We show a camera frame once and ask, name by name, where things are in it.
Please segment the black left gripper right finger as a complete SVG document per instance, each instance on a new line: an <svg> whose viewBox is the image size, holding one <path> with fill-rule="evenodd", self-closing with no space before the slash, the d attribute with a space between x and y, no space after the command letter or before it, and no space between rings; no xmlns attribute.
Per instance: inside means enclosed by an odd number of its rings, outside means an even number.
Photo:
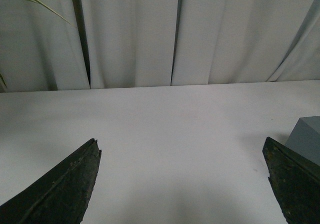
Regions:
<svg viewBox="0 0 320 224"><path fill-rule="evenodd" d="M267 137L262 153L269 183L289 224L320 222L320 167Z"/></svg>

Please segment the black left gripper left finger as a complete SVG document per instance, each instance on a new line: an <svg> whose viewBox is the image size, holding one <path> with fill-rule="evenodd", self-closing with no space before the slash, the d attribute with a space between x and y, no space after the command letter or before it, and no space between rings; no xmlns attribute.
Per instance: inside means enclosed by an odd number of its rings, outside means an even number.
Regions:
<svg viewBox="0 0 320 224"><path fill-rule="evenodd" d="M2 224L79 224L96 183L102 152L88 140L0 207Z"/></svg>

